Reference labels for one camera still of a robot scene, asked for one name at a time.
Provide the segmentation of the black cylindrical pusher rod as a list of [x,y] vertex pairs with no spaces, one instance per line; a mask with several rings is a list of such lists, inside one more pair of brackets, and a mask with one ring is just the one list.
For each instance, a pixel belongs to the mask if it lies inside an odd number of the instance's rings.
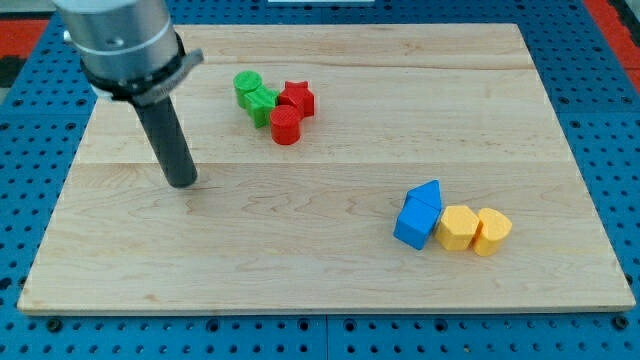
[[194,184],[197,169],[171,99],[133,107],[168,184],[174,188]]

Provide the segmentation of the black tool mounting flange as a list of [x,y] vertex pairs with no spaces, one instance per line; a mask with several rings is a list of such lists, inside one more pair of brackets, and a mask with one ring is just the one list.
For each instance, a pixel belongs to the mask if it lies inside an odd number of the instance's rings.
[[204,61],[198,48],[189,53],[178,33],[175,33],[178,53],[163,67],[133,79],[109,79],[91,72],[83,60],[81,70],[99,97],[112,101],[125,101],[135,106],[149,106],[167,98],[188,74]]

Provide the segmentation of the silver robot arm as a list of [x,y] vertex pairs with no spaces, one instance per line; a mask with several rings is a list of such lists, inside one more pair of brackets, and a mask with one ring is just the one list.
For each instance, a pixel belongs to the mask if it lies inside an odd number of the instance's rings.
[[141,122],[168,184],[197,179],[170,93],[204,61],[187,52],[164,0],[55,0],[64,41],[80,55],[94,92],[129,103]]

